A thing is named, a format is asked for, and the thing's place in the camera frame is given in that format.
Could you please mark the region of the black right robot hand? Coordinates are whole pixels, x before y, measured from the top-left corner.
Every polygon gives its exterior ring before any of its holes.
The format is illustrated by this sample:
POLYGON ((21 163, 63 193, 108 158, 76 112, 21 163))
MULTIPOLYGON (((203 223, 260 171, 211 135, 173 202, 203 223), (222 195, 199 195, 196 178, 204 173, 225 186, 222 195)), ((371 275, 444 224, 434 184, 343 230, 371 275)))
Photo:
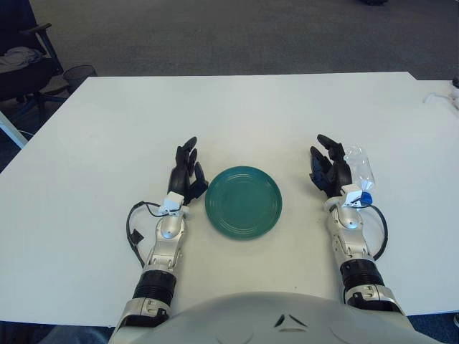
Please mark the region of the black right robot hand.
POLYGON ((328 151, 328 157, 311 146, 310 179, 328 198, 338 197, 342 186, 352 184, 351 169, 344 159, 344 147, 322 134, 317 135, 317 140, 328 151))

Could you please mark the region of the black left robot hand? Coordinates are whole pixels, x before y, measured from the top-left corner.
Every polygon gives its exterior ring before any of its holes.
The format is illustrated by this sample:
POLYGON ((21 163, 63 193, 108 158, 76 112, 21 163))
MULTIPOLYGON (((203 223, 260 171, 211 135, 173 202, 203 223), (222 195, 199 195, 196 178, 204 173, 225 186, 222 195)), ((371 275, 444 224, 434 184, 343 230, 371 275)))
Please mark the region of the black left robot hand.
POLYGON ((207 189, 208 181, 204 177, 202 166, 197 161, 198 150, 195 148, 197 137, 190 138, 176 149, 176 166, 171 170, 168 192, 184 197, 187 206, 193 199, 198 199, 207 189))

